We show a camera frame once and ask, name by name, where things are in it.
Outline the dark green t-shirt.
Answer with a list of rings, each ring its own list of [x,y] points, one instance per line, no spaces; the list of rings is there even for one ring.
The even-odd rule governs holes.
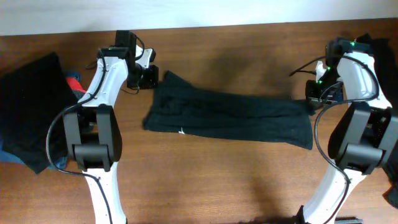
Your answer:
[[[304,101],[202,90],[168,71],[142,125],[148,131],[285,142],[311,150],[313,113]]]

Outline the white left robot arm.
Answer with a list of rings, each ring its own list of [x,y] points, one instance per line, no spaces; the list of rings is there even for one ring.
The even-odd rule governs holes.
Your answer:
[[[118,189],[123,141],[114,105],[128,78],[156,77],[154,59],[154,49],[101,49],[86,93],[78,106],[63,115],[68,154],[87,181],[96,223],[127,223]]]

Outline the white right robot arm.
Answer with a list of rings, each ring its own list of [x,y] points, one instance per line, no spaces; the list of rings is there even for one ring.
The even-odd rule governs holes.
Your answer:
[[[320,114],[338,105],[348,108],[322,151],[326,174],[294,221],[357,223],[357,218],[338,218],[338,212],[354,188],[386,165],[397,148],[395,55],[387,39],[339,37],[313,63],[315,79],[306,84],[306,100]]]

